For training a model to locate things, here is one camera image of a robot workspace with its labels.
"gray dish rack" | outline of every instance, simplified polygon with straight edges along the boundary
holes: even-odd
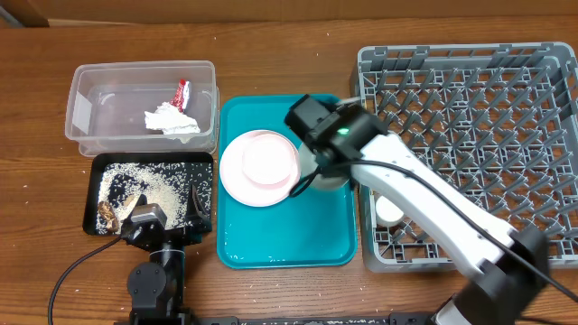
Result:
[[[560,42],[370,46],[359,51],[350,85],[423,163],[515,228],[544,231],[551,266],[575,268],[577,74],[572,48]],[[377,198],[360,189],[367,268],[454,268],[411,216],[378,226]]]

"teal tray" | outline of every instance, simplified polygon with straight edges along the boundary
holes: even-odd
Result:
[[[219,158],[237,136],[271,130],[297,148],[301,141],[284,124],[302,95],[235,97],[220,113]],[[318,100],[337,102],[333,95]],[[344,265],[357,250],[355,203],[349,184],[335,191],[307,189],[295,199],[253,208],[227,194],[219,176],[217,252],[235,269]]]

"wooden table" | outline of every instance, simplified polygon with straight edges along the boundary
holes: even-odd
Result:
[[[0,31],[0,325],[41,324],[54,283],[109,238],[81,229],[91,160],[64,136],[81,64],[211,60],[222,103],[240,95],[349,94],[366,45],[548,42],[578,49],[578,19],[396,19],[325,23],[213,23]],[[455,272],[373,274],[361,247],[343,267],[233,271],[216,234],[187,247],[185,303],[199,316],[302,317],[434,311],[465,284]],[[59,291],[56,324],[111,324],[130,311],[126,278],[147,253],[117,245],[80,265]],[[578,271],[554,277],[578,292]],[[526,315],[578,318],[552,288]]]

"plastic bin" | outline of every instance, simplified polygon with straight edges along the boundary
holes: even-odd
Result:
[[[180,79],[191,82],[185,111],[200,133],[163,135],[145,127],[145,111],[170,101]],[[213,153],[219,130],[219,90],[209,61],[150,61],[83,65],[74,73],[65,135],[85,156],[108,152]]]

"pink plate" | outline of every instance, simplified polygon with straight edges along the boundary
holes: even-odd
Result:
[[[251,207],[274,205],[289,195],[301,175],[298,153],[277,132],[256,130],[235,138],[220,157],[223,187]]]

